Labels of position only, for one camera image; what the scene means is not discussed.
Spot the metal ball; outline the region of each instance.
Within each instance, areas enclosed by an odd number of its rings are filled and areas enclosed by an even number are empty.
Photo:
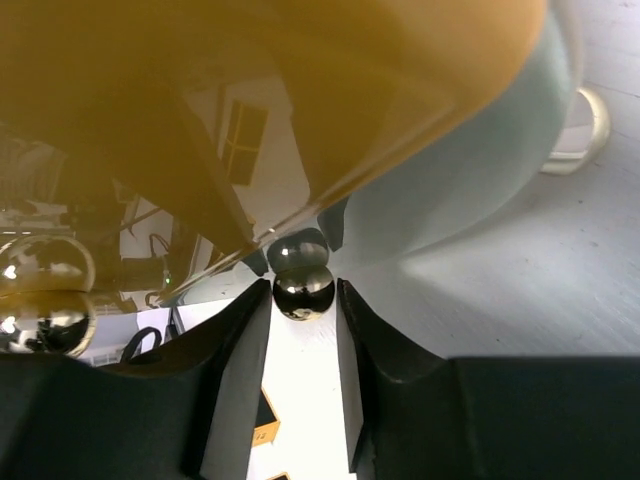
[[[315,320],[325,313],[336,293],[327,267],[301,267],[278,273],[273,299],[283,315],[296,321]]]
[[[77,357],[96,331],[96,313],[81,292],[29,292],[0,298],[0,351]]]
[[[320,230],[305,228],[273,242],[267,250],[267,260],[276,274],[293,268],[325,266],[329,247]]]
[[[0,295],[47,290],[88,292],[95,273],[91,254],[71,237],[22,237],[0,249]]]

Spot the yellow panel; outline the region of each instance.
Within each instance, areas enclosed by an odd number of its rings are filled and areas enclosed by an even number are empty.
[[[39,215],[39,233],[74,235],[93,255],[94,290],[144,291],[151,305],[490,103],[534,48],[546,7],[545,0],[4,2],[0,122],[8,142],[51,150],[27,160],[18,146],[2,160],[15,172],[5,210],[35,205],[35,213],[22,212],[21,233],[24,225],[36,230]],[[265,124],[232,119],[234,102],[265,112]],[[260,145],[240,152],[241,132]],[[225,153],[229,138],[238,141]],[[244,162],[237,170],[235,157]],[[129,200],[119,200],[125,190]],[[162,215],[172,238],[136,237]],[[155,253],[145,257],[149,248]],[[124,262],[131,258],[148,258],[150,267]],[[164,275],[160,282],[149,280],[153,271]]]

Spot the blurry knob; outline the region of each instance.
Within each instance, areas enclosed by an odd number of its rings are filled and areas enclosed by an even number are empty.
[[[21,237],[0,249],[0,295],[75,290],[88,292],[95,265],[77,240],[62,235]]]
[[[273,299],[283,315],[292,320],[320,318],[335,297],[333,275],[327,267],[301,267],[276,275]]]
[[[96,323],[85,293],[29,292],[0,297],[0,350],[77,357],[91,343]]]
[[[320,230],[305,228],[273,242],[267,250],[267,260],[274,273],[325,266],[329,262],[329,247]]]

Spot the glossy yellow surface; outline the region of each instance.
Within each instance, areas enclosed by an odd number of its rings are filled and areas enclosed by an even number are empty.
[[[73,236],[96,295],[153,306],[490,103],[546,7],[3,3],[2,238]]]

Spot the shiny metal knob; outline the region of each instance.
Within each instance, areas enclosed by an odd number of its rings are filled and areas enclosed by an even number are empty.
[[[336,287],[327,267],[300,267],[278,273],[273,282],[273,299],[286,317],[315,320],[333,303]]]
[[[96,268],[89,251],[62,235],[17,238],[0,249],[0,295],[93,287]]]
[[[267,250],[267,260],[276,274],[292,268],[325,266],[329,247],[320,230],[305,228],[273,242]]]
[[[0,297],[0,351],[84,352],[96,330],[96,313],[81,292],[29,292]]]

